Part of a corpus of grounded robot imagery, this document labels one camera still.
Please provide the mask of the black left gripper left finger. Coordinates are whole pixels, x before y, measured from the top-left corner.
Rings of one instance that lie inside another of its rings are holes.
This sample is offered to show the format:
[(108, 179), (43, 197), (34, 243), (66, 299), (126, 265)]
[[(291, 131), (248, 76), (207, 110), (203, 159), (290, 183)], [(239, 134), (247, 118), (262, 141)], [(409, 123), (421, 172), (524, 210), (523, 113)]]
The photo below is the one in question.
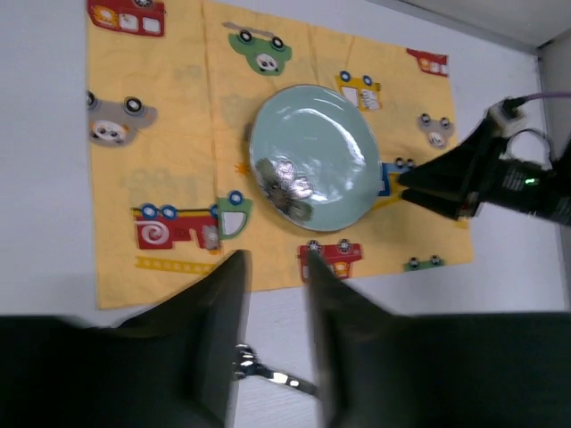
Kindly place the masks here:
[(4, 427), (222, 427), (251, 256), (115, 327), (1, 319)]

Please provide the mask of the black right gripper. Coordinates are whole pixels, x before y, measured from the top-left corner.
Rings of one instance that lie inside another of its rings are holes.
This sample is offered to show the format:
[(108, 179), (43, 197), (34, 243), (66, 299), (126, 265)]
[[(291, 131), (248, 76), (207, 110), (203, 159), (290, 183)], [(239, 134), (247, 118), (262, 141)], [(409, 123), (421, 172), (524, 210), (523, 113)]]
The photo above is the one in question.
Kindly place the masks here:
[[(550, 139), (525, 126), (530, 97), (508, 97), (487, 109), (454, 149), (399, 176), (411, 202), (448, 219), (472, 218), (487, 202), (553, 223), (570, 221), (570, 147), (555, 158)], [(546, 143), (547, 164), (522, 160), (511, 145), (524, 133)]]

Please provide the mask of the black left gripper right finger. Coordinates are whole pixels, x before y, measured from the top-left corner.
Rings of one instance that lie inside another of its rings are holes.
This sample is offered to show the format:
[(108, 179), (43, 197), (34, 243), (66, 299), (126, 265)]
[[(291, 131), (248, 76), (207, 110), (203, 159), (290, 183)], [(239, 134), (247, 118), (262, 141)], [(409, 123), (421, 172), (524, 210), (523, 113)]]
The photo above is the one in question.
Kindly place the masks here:
[(567, 312), (397, 315), (308, 257), (326, 427), (567, 427)]

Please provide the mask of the green floral ceramic plate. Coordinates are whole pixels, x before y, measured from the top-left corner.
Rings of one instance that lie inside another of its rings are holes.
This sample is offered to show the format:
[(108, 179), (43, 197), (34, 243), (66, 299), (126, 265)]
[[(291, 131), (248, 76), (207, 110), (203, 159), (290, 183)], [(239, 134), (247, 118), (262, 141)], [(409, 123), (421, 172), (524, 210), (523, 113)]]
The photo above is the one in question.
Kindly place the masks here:
[(311, 231), (352, 226), (380, 190), (381, 157), (369, 124), (347, 98), (323, 86), (290, 86), (261, 105), (249, 161), (273, 208)]

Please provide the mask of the yellow car-print cloth placemat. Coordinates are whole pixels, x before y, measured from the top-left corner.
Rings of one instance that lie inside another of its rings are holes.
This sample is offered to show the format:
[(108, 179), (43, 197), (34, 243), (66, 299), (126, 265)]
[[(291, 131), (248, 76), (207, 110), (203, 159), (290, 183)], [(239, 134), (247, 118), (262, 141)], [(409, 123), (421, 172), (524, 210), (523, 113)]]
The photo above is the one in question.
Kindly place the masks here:
[[(212, 1), (87, 3), (87, 134), (99, 304), (151, 303), (252, 254), (252, 288), (297, 286), (317, 250), (342, 278), (467, 263), (467, 221), (401, 200), (400, 172), (456, 143), (445, 55)], [(334, 90), (369, 123), (381, 194), (335, 233), (267, 201), (246, 135), (274, 93)]]

